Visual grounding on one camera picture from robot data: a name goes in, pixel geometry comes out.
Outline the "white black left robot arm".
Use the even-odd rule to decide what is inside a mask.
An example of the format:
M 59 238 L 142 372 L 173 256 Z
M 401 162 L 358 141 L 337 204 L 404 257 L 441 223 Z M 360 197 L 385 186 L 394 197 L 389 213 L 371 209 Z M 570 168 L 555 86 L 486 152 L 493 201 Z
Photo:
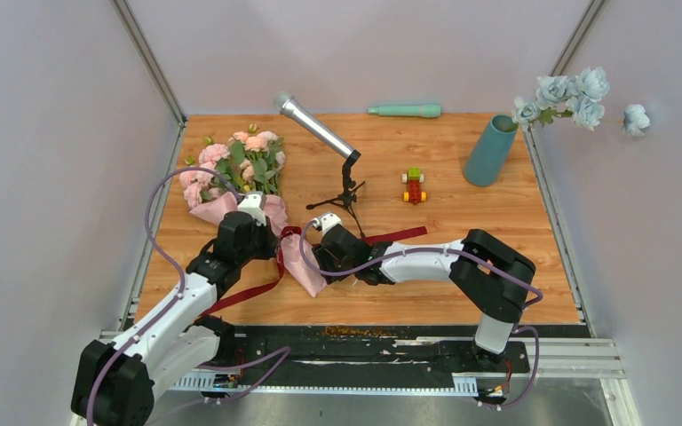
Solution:
M 241 277 L 253 259 L 275 256 L 278 239 L 259 209 L 225 214 L 177 286 L 142 320 L 109 343 L 91 341 L 82 351 L 70 409 L 94 425 L 143 425 L 155 401 L 206 361 L 229 365 L 233 338 L 214 321 L 200 321 Z

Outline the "dark red printed ribbon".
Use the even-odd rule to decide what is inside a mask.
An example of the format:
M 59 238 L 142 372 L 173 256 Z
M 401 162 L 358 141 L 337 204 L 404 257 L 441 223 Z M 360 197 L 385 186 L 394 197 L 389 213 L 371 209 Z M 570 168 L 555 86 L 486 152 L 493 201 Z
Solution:
M 394 233 L 384 233 L 384 234 L 379 234 L 379 235 L 372 235 L 372 236 L 367 236 L 364 237 L 363 240 L 368 243 L 369 245 L 372 245 L 374 243 L 382 242 L 382 241 L 401 241 L 401 240 L 406 240 L 408 238 L 414 238 L 417 236 L 422 236 L 426 235 L 428 233 L 427 228 L 425 226 L 418 226 L 418 227 L 413 227 L 413 228 L 408 228 L 404 230 L 400 230 Z M 266 284 L 263 284 L 261 286 L 256 286 L 252 288 L 248 288 L 246 290 L 243 290 L 239 293 L 236 293 L 232 296 L 228 296 L 226 298 L 223 298 L 219 300 L 218 302 L 214 303 L 210 308 L 207 310 L 203 311 L 200 316 L 207 316 L 211 315 L 212 313 L 218 312 L 222 309 L 225 309 L 227 307 L 245 302 L 247 300 L 250 300 L 253 297 L 260 296 L 266 292 L 271 291 L 273 288 L 275 288 L 279 282 L 282 280 L 282 278 L 285 275 L 286 272 L 286 267 L 284 264 L 284 257 L 282 253 L 282 246 L 279 246 L 278 251 L 277 251 L 277 257 L 276 257 L 276 266 L 277 266 L 277 271 L 279 273 L 278 278 L 268 282 Z

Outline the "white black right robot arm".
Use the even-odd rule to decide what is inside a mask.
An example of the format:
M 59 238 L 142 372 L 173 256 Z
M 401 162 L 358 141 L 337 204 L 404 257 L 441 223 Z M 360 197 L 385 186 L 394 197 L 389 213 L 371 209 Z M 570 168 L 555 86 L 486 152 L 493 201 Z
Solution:
M 494 370 L 507 358 L 506 345 L 530 299 L 542 298 L 533 288 L 535 264 L 492 234 L 472 229 L 461 240 L 434 245 L 396 241 L 368 243 L 343 225 L 321 227 L 312 253 L 328 282 L 349 275 L 368 285 L 437 281 L 455 285 L 480 313 L 472 345 L 475 365 Z

